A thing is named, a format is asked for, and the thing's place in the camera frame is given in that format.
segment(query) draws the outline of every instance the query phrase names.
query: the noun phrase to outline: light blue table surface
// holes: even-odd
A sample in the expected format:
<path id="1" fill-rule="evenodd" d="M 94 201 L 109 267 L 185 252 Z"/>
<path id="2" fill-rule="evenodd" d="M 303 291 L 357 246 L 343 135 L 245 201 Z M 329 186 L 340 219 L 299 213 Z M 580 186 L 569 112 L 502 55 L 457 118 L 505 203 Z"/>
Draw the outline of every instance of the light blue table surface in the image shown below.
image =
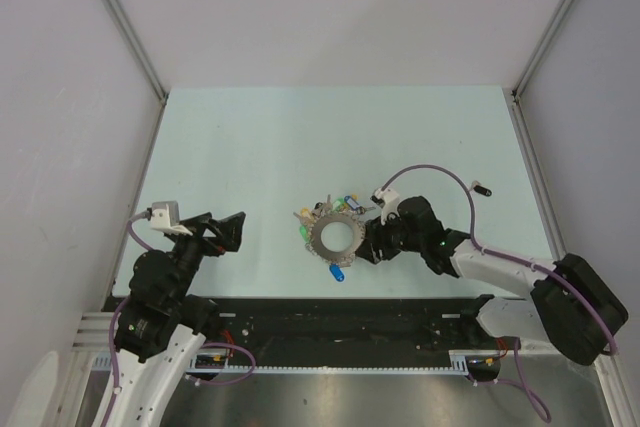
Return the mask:
<path id="1" fill-rule="evenodd" d="M 309 254 L 292 212 L 357 193 L 363 203 L 415 163 L 447 167 L 493 191 L 476 195 L 478 236 L 527 256 L 550 257 L 502 90 L 476 87 L 224 88 L 171 92 L 137 211 L 178 200 L 182 218 L 245 211 L 242 248 L 207 258 L 191 287 L 202 296 L 441 298 L 507 295 L 482 282 L 432 273 L 418 254 L 344 269 L 336 282 Z M 443 174 L 394 183 L 424 195 L 446 227 L 468 231 L 469 206 Z M 147 242 L 171 242 L 139 222 Z M 126 295 L 143 252 L 128 240 L 113 294 Z"/>

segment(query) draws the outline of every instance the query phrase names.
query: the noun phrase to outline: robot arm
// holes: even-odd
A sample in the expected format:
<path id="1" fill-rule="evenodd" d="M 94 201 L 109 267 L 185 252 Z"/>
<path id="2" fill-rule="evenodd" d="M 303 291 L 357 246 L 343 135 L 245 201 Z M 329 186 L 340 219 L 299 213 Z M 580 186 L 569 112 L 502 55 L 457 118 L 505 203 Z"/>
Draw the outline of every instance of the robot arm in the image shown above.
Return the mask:
<path id="1" fill-rule="evenodd" d="M 205 256 L 238 251 L 244 212 L 180 221 L 176 202 L 160 202 L 147 217 L 175 245 L 171 252 L 150 250 L 134 265 L 131 294 L 114 315 L 120 313 L 112 346 L 118 384 L 111 375 L 93 427 L 160 425 L 189 362 L 222 327 L 216 304 L 187 291 Z"/>
<path id="2" fill-rule="evenodd" d="M 604 352 L 607 338 L 584 305 L 544 271 L 561 276 L 595 309 L 611 334 L 628 320 L 627 310 L 591 266 L 568 254 L 562 260 L 521 258 L 478 248 L 470 234 L 445 229 L 424 197 L 400 200 L 391 189 L 377 190 L 372 200 L 382 215 L 366 224 L 356 255 L 372 263 L 400 252 L 416 252 L 436 274 L 487 282 L 521 300 L 483 296 L 480 325 L 493 337 L 519 336 L 550 341 L 576 363 L 590 365 Z"/>

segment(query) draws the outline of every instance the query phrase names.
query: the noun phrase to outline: metal floor panel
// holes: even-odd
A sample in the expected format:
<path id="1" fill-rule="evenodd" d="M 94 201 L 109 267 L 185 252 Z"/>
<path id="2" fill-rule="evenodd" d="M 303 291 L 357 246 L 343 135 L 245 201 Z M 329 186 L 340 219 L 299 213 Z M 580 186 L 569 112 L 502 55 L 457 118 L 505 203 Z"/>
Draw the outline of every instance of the metal floor panel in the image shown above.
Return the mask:
<path id="1" fill-rule="evenodd" d="M 555 426 L 607 427 L 592 368 L 559 356 L 523 358 L 532 388 L 547 403 Z M 513 358 L 501 377 L 516 378 Z M 90 426 L 106 384 L 93 372 L 77 426 Z M 162 427 L 387 427 L 542 426 L 525 395 L 508 386 L 473 387 L 453 376 L 255 375 L 230 387 L 182 381 Z"/>

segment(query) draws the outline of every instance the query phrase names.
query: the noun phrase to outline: gear ring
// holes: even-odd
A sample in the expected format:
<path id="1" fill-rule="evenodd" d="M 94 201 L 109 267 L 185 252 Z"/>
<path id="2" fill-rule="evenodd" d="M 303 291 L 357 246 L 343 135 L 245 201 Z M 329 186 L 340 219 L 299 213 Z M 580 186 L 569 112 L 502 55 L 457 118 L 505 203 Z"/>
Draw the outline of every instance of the gear ring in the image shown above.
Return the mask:
<path id="1" fill-rule="evenodd" d="M 353 241 L 346 249 L 336 252 L 322 243 L 322 231 L 333 223 L 345 224 L 353 232 Z M 308 246 L 318 257 L 329 264 L 337 264 L 340 267 L 348 267 L 356 257 L 356 250 L 362 244 L 365 235 L 364 224 L 357 218 L 346 212 L 328 212 L 319 217 L 309 229 Z"/>

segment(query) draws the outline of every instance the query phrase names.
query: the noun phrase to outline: red wire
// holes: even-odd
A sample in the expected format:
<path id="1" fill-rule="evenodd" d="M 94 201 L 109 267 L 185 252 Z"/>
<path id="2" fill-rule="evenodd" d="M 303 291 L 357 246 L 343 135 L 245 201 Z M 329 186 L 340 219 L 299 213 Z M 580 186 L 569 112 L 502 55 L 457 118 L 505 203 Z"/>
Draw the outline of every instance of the red wire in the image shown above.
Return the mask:
<path id="1" fill-rule="evenodd" d="M 233 337 L 231 336 L 231 332 L 229 332 L 227 329 L 223 330 L 222 332 L 222 336 L 227 339 L 227 342 L 229 342 L 230 344 L 236 345 L 236 343 L 233 341 Z M 230 351 L 227 356 L 229 358 L 233 357 L 233 350 Z"/>
<path id="2" fill-rule="evenodd" d="M 509 352 L 509 347 L 507 346 L 507 343 L 502 340 L 502 339 L 496 339 L 496 343 L 498 344 L 498 348 L 500 350 L 504 350 L 503 354 L 500 354 L 500 358 L 503 359 L 507 356 L 507 353 Z"/>

